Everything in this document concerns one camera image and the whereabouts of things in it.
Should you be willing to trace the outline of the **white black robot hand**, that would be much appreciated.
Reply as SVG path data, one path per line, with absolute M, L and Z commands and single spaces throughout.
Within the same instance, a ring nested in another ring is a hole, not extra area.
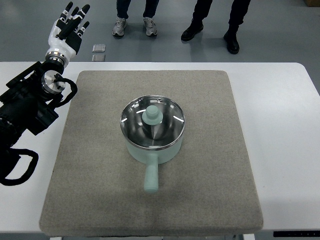
M 45 55 L 47 60 L 57 59 L 66 67 L 70 60 L 78 54 L 82 37 L 90 24 L 88 21 L 83 23 L 90 7 L 89 4 L 82 8 L 73 7 L 73 2 L 67 4 L 50 31 L 49 49 Z

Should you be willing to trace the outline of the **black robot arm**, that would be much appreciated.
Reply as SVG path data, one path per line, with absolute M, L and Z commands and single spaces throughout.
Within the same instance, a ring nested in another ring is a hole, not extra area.
M 57 118 L 55 112 L 77 93 L 77 85 L 62 76 L 64 67 L 52 59 L 36 62 L 7 83 L 7 91 L 0 96 L 0 183 L 16 186 L 26 182 L 37 166 L 39 155 L 26 148 L 17 149 L 25 130 L 37 135 Z M 22 156 L 31 158 L 25 173 L 8 179 Z

